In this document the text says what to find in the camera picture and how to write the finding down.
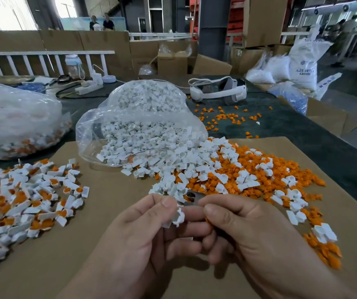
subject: table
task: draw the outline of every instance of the table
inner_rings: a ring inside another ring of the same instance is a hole
[[[79,118],[88,110],[96,108],[106,99],[109,93],[120,83],[104,84],[104,88],[91,92],[88,95],[81,96],[78,99],[62,99],[63,111],[70,111],[72,114],[73,125],[75,126]],[[248,131],[254,137],[274,137],[285,136],[295,144],[304,154],[313,160],[328,176],[330,176],[347,193],[357,200],[357,149],[347,144],[342,139],[331,134],[321,126],[317,125],[307,117],[296,113],[289,105],[282,103],[274,96],[262,91],[253,84],[248,84],[248,96],[237,104],[238,110],[234,106],[223,105],[222,100],[204,100],[196,107],[196,102],[187,100],[190,110],[197,116],[200,116],[202,108],[213,108],[215,112],[204,113],[204,123],[211,122],[217,114],[219,106],[223,108],[226,114],[235,113],[239,118],[243,116],[246,121],[241,125],[232,124],[231,120],[220,120],[218,131],[209,131],[210,136],[226,138],[245,138]],[[257,121],[248,119],[260,113],[262,117]],[[26,163],[51,157],[65,142],[74,141],[75,132],[70,131],[62,141],[54,147],[40,151],[31,156],[22,158]],[[13,166],[16,161],[0,161],[0,167],[6,168]]]

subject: vr headset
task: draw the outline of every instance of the vr headset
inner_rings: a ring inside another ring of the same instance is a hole
[[[197,87],[218,83],[225,79],[227,79],[226,85],[224,86],[224,89],[219,92],[203,93],[202,90]],[[203,99],[224,98],[226,105],[234,105],[240,100],[246,99],[246,85],[237,87],[237,83],[238,81],[231,78],[230,76],[226,76],[218,80],[209,80],[207,78],[192,78],[188,81],[188,84],[190,85],[191,98],[193,100],[200,102]]]

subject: person's left hand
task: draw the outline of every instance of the person's left hand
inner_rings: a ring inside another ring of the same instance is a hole
[[[177,212],[177,201],[171,196],[151,194],[123,211],[60,297],[139,298],[167,260],[201,252],[200,242],[181,238],[211,233],[202,207],[182,211],[185,222],[169,229],[162,225]]]

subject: person in black shirt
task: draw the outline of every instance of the person in black shirt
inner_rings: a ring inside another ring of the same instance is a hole
[[[98,24],[98,22],[96,21],[96,16],[92,15],[91,16],[91,22],[90,22],[90,30],[94,30],[94,25]]]
[[[105,13],[105,21],[104,21],[103,26],[104,26],[103,30],[106,30],[106,29],[114,30],[115,29],[115,25],[113,24],[113,22],[111,20],[109,20],[109,15],[107,13]]]

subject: blue plastic bag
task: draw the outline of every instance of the blue plastic bag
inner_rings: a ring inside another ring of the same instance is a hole
[[[269,92],[275,96],[282,96],[290,105],[303,115],[306,115],[308,97],[293,83],[288,81],[271,86]]]

